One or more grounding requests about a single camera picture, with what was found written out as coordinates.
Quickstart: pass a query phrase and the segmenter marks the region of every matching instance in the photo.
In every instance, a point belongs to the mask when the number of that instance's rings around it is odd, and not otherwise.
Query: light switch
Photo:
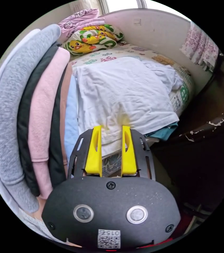
[[[141,25],[141,19],[140,18],[134,18],[133,23],[134,23],[134,25],[140,26]]]

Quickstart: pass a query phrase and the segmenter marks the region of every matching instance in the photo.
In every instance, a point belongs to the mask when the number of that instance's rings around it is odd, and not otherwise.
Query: cartoon duck pillowcase
[[[122,38],[122,32],[112,25],[87,26],[76,31],[63,47],[72,55],[82,55],[117,47]]]

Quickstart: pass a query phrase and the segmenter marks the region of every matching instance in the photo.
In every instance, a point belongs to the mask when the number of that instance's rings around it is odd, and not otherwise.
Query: peeling paint
[[[209,121],[209,124],[217,127],[217,126],[221,126],[221,124],[222,124],[223,122],[224,122],[224,119],[222,119],[222,120],[221,120],[220,122],[218,122],[217,124],[212,123],[212,122]]]
[[[197,133],[201,132],[202,130],[197,131],[197,132],[190,131],[190,133],[191,133],[191,134],[197,134]]]
[[[186,136],[186,138],[187,138],[189,141],[194,142],[194,140],[193,140],[193,139],[189,139],[187,136]]]

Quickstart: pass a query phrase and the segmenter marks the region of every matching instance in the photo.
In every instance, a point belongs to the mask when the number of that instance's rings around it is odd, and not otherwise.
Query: mattress
[[[182,114],[185,108],[195,93],[195,84],[189,73],[185,68],[174,62],[173,60],[152,50],[147,50],[128,43],[119,43],[118,47],[108,50],[97,51],[83,56],[72,57],[70,63],[72,67],[81,66],[84,64],[95,64],[114,60],[120,57],[133,57],[140,61],[153,60],[154,62],[163,65],[171,65],[183,80],[183,85],[178,90],[172,90],[169,98],[173,105],[173,109],[178,116]],[[107,177],[121,168],[121,154],[113,154],[110,157],[103,159],[103,176]]]

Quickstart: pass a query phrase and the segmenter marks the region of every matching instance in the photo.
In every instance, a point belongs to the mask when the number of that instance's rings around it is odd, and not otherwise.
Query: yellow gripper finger
[[[134,175],[136,174],[136,172],[137,166],[130,133],[130,127],[123,126],[121,177],[123,175]]]
[[[93,129],[85,171],[87,174],[99,174],[102,177],[101,126]]]

